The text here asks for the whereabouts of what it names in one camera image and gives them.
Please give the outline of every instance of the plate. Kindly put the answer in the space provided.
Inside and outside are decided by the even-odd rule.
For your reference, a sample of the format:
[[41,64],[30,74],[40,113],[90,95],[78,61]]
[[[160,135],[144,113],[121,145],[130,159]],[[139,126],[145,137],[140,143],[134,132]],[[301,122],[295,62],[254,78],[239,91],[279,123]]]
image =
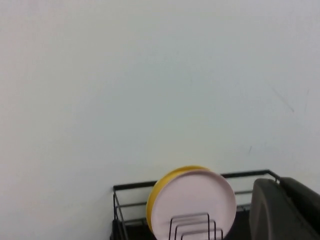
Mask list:
[[183,167],[179,167],[176,168],[174,170],[172,170],[171,172],[167,173],[164,177],[162,177],[160,180],[158,180],[155,185],[152,188],[152,191],[149,195],[149,198],[146,202],[146,222],[148,224],[149,229],[152,232],[152,225],[151,225],[151,213],[152,213],[152,208],[153,205],[155,203],[155,200],[159,194],[159,192],[161,191],[161,189],[168,183],[170,182],[172,179],[174,179],[175,177],[179,176],[180,174],[183,174],[187,171],[191,171],[191,170],[207,170],[209,171],[208,168],[204,167],[204,166],[198,166],[198,165],[188,165],[188,166],[183,166]]
[[[158,193],[151,212],[151,226],[157,240],[168,240],[170,222],[173,216],[196,216],[175,218],[172,221],[171,240],[208,239],[208,216],[216,222],[216,228],[222,229],[223,238],[231,229],[237,211],[236,197],[233,189],[221,175],[212,171],[189,170],[172,178]],[[214,222],[210,222],[211,236],[214,236]]]

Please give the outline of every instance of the pink plate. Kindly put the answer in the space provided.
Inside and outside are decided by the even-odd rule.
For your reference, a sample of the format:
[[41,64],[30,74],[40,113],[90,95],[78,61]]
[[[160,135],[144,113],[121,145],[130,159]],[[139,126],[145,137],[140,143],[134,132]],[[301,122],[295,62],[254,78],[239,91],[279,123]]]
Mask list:
[[[237,204],[235,193],[224,177],[207,170],[185,172],[168,182],[153,204],[151,225],[157,240],[168,240],[170,220],[173,216],[204,213],[197,216],[175,218],[170,240],[207,240],[208,216],[216,222],[216,238],[226,237],[235,220]],[[210,222],[210,238],[214,238],[214,222]]]

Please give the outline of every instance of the yellow plate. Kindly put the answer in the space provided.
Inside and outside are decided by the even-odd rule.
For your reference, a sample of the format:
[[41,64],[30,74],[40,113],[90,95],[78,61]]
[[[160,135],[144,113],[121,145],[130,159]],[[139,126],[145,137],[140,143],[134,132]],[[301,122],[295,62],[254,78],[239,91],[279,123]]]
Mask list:
[[149,198],[146,202],[146,222],[149,226],[149,229],[152,232],[152,226],[151,226],[151,213],[152,213],[152,208],[154,206],[155,200],[159,194],[159,192],[161,191],[161,189],[168,183],[170,182],[172,179],[174,179],[175,177],[179,176],[180,174],[183,174],[187,171],[192,171],[192,170],[198,170],[198,169],[203,169],[203,170],[208,170],[208,168],[204,167],[204,166],[197,166],[197,165],[190,165],[190,166],[183,166],[183,167],[179,167],[169,173],[167,173],[163,178],[161,178],[160,180],[158,180],[155,185],[153,186],[153,189],[149,195]]

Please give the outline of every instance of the dish rack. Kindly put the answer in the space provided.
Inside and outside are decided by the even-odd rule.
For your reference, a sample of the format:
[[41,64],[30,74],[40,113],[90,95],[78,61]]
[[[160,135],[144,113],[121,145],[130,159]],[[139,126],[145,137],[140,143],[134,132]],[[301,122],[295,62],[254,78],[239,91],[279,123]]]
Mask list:
[[[242,171],[221,174],[225,179],[239,179],[247,177],[262,177],[270,176],[274,178],[276,182],[280,180],[280,176],[275,174],[271,170],[255,170],[255,171]],[[124,219],[123,209],[134,208],[138,206],[146,205],[147,202],[136,202],[129,204],[120,204],[117,197],[118,191],[151,188],[156,184],[157,181],[146,181],[129,183],[122,185],[113,186],[113,221],[112,221],[112,233],[110,240],[156,240],[155,236],[149,230],[147,219],[136,218],[136,219]],[[235,191],[235,195],[248,195],[251,194],[252,190],[241,190]],[[172,216],[170,220],[170,227],[168,229],[168,240],[183,240],[184,237],[189,235],[207,233],[208,240],[251,240],[250,227],[249,227],[249,212],[250,203],[237,205],[237,211],[234,219],[232,228],[228,232],[227,236],[224,236],[223,230],[216,225],[216,221],[210,218],[207,212],[195,212],[184,215]],[[186,218],[203,216],[205,220],[202,221],[182,221],[178,223],[173,229],[173,221],[179,222],[179,220],[185,220]],[[177,238],[178,228],[186,225],[199,225],[206,224],[205,229],[199,229],[194,231],[183,232],[180,239]]]

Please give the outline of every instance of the metal wire rack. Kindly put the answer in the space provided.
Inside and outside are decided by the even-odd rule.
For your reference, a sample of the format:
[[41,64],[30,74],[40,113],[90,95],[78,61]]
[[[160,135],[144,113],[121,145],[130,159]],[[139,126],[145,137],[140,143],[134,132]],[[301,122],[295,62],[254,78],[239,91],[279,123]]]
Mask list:
[[[232,173],[223,173],[221,174],[226,179],[238,179],[246,177],[261,177],[269,175],[274,178],[276,182],[280,180],[280,176],[275,174],[271,170],[255,170],[255,171],[243,171],[243,172],[232,172]],[[125,220],[123,215],[124,208],[133,208],[137,206],[146,205],[147,202],[136,202],[129,204],[120,204],[117,192],[123,190],[132,190],[132,189],[141,189],[141,188],[150,188],[156,184],[157,181],[146,181],[146,182],[137,182],[129,184],[121,184],[113,186],[113,221],[112,221],[112,233],[110,240],[156,240],[154,235],[148,228],[146,218],[135,218]],[[252,190],[242,190],[235,191],[236,195],[248,195],[252,193]],[[168,240],[177,240],[178,229],[187,226],[187,225],[198,225],[206,224],[205,229],[193,230],[183,232],[180,235],[180,240],[183,240],[184,237],[190,235],[196,235],[200,233],[207,233],[208,240],[250,240],[250,228],[249,228],[249,211],[250,203],[242,204],[237,206],[237,213],[235,217],[234,224],[228,233],[227,236],[224,236],[223,230],[217,226],[216,221],[211,219],[207,212],[196,212],[189,213],[179,216],[172,216],[170,220],[170,228],[168,233]],[[192,221],[187,223],[178,223],[174,228],[174,234],[172,234],[173,220],[179,221],[184,218],[194,217],[194,216],[204,216],[206,220],[201,221]]]

